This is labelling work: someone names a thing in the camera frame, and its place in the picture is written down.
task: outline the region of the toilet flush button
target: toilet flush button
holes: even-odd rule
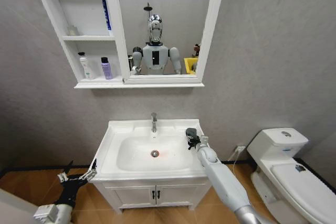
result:
[[[287,131],[281,131],[281,133],[287,137],[292,137],[292,135],[289,134]]]

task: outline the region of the purple bottle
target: purple bottle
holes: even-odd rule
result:
[[[105,79],[111,80],[113,76],[111,72],[111,66],[107,57],[101,57],[101,66],[103,67]]]

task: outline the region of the lotion bottle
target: lotion bottle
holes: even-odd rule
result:
[[[95,74],[93,73],[92,69],[90,68],[89,65],[89,60],[87,57],[85,57],[85,53],[84,52],[79,52],[78,55],[80,56],[79,61],[82,64],[83,68],[84,68],[84,75],[85,78],[88,80],[93,80],[95,78]]]
[[[101,57],[101,66],[103,68],[105,79],[111,80],[113,76],[111,72],[111,66],[107,57]]]

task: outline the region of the bottle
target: bottle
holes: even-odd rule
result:
[[[103,9],[104,9],[104,13],[105,13],[105,20],[106,20],[107,30],[109,31],[109,35],[113,36],[111,22],[110,22],[110,16],[111,15],[109,15],[108,4],[107,4],[106,0],[102,0],[102,3],[103,3]]]
[[[113,76],[111,72],[111,66],[107,57],[101,57],[101,66],[103,68],[105,79],[111,80]]]
[[[92,80],[95,78],[95,74],[93,73],[92,69],[90,68],[90,62],[87,57],[85,57],[84,52],[79,52],[78,55],[80,56],[79,61],[84,68],[84,75],[86,79]]]

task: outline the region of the black baseboard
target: black baseboard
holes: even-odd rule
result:
[[[233,165],[234,164],[234,160],[230,160],[230,161],[221,161],[222,164],[224,165]],[[249,164],[250,160],[246,159],[246,160],[237,160],[236,161],[236,165],[238,164]]]
[[[8,167],[0,171],[0,179],[8,172],[24,172],[27,170],[55,170],[65,169],[67,165],[44,165],[44,166],[28,166],[28,167]],[[70,169],[89,168],[90,165],[71,165]]]
[[[326,186],[329,187],[330,190],[333,191],[334,194],[336,194],[336,189],[330,185],[323,177],[321,177],[317,172],[315,172],[305,161],[303,161],[300,158],[294,158],[298,163],[302,164],[304,167],[306,167],[311,173],[313,173],[316,177],[318,177],[319,180],[321,180]],[[232,165],[234,164],[234,160],[232,161],[221,161],[225,165]],[[249,164],[253,169],[257,168],[256,162],[250,158],[246,160],[237,160],[236,164]],[[0,179],[8,172],[22,172],[26,170],[53,170],[53,169],[65,169],[68,167],[67,165],[49,165],[49,166],[30,166],[30,167],[8,167],[0,171]],[[71,169],[76,168],[89,168],[90,165],[72,165]]]

